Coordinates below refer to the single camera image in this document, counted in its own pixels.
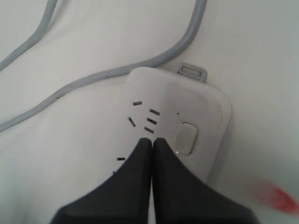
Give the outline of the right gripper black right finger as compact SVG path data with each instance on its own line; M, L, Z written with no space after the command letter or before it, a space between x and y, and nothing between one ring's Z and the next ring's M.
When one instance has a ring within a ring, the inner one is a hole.
M252 210L219 194L192 174L165 139L154 141L152 156L156 223L259 223Z

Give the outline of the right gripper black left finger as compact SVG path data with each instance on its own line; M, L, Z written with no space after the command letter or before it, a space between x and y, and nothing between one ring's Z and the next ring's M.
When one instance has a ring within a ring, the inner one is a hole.
M139 139L132 154L103 184L62 207L53 224L146 224L151 188L151 140Z

